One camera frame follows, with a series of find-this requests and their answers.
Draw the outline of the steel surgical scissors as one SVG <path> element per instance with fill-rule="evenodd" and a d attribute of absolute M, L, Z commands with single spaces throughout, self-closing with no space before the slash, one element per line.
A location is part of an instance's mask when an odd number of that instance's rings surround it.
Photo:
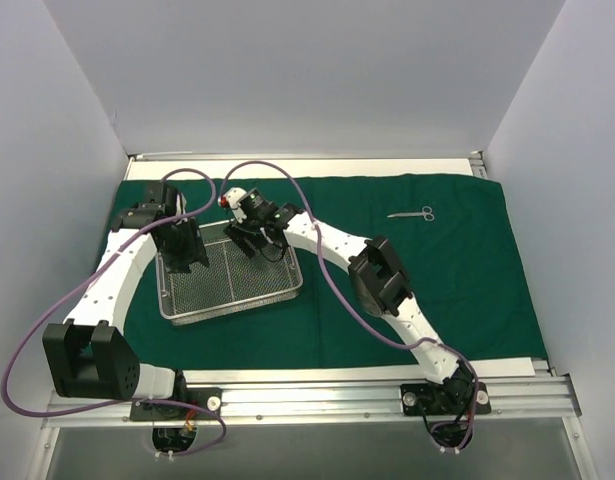
<path fill-rule="evenodd" d="M 430 206 L 423 206 L 416 211 L 391 213 L 387 215 L 387 218 L 422 218 L 424 221 L 432 222 L 435 220 L 435 215 L 433 209 Z"/>

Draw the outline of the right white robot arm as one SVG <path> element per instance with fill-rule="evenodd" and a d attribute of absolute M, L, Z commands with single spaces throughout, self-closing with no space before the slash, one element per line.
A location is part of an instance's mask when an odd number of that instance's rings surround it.
<path fill-rule="evenodd" d="M 462 406 L 475 387 L 476 375 L 459 353 L 444 344 L 423 314 L 410 284 L 410 275 L 384 236 L 355 236 L 315 218 L 308 206 L 278 206 L 256 189 L 231 188 L 218 200 L 234 220 L 228 234 L 241 250 L 278 242 L 317 257 L 321 272 L 340 303 L 364 328 L 384 343 L 408 350 L 431 383 L 431 400 L 442 412 Z M 369 315 L 385 321 L 399 343 L 379 334 L 335 286 L 327 265 L 348 274 L 355 297 Z"/>

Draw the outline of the green surgical cloth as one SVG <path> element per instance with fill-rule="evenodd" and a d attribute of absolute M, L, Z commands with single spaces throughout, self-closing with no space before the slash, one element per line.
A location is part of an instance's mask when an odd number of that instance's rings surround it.
<path fill-rule="evenodd" d="M 112 229 L 161 246 L 119 327 L 172 370 L 544 358 L 502 187 L 464 175 L 125 182 Z"/>

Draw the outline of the metal mesh tray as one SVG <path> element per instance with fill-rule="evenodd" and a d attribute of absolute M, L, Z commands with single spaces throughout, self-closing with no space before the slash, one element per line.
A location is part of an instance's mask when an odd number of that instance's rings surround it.
<path fill-rule="evenodd" d="M 226 220 L 200 227 L 207 267 L 174 273 L 156 257 L 159 310 L 175 326 L 243 312 L 298 296 L 303 275 L 291 248 L 267 246 L 251 259 L 224 233 Z"/>

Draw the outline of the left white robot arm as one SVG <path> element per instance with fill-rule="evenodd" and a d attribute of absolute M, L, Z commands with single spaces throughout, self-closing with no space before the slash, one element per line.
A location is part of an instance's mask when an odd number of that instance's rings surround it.
<path fill-rule="evenodd" d="M 143 364 L 123 335 L 128 309 L 147 266 L 160 258 L 173 273 L 188 274 L 209 259 L 195 218 L 172 184 L 153 181 L 146 197 L 122 210 L 107 237 L 95 279 L 60 323 L 46 326 L 42 343 L 56 392 L 66 398 L 153 399 L 166 419 L 189 405 L 171 368 Z"/>

